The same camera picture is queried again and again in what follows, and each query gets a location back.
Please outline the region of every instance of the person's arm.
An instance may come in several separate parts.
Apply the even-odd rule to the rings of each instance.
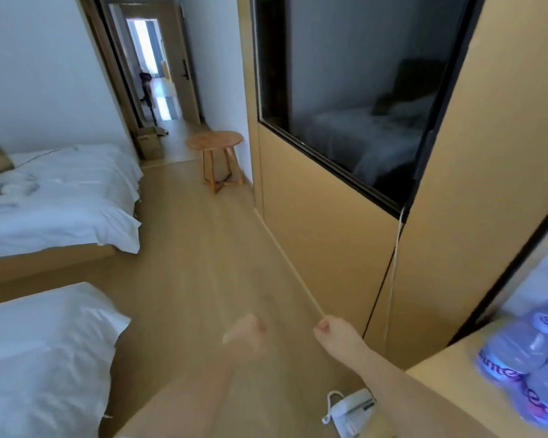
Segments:
[[[314,328],[336,360],[356,372],[398,438],[494,438],[481,423],[372,351],[353,326],[326,316]]]
[[[169,383],[116,438],[207,437],[235,371],[262,356],[265,349],[263,322],[253,315],[238,320],[208,363]]]

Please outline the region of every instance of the yellow object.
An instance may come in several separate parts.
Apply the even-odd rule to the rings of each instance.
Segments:
[[[162,70],[165,73],[165,78],[167,80],[170,80],[170,72],[168,71],[168,64],[164,60],[162,60]]]

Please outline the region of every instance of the forearm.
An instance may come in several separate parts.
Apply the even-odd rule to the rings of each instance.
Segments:
[[[205,365],[169,383],[116,437],[207,437],[238,367],[232,348],[222,346]]]
[[[378,400],[398,438],[493,438],[469,414],[396,368],[379,354],[362,348],[353,370]]]

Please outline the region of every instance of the door handle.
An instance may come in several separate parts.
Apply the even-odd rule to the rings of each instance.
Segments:
[[[189,78],[189,69],[187,68],[187,62],[183,60],[183,67],[184,67],[184,75],[181,75],[185,77],[187,80],[190,80]]]

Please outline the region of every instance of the round tabletop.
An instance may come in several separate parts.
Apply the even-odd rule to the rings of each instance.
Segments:
[[[215,151],[233,147],[243,140],[243,136],[238,132],[209,131],[193,135],[187,139],[186,145],[194,151]]]

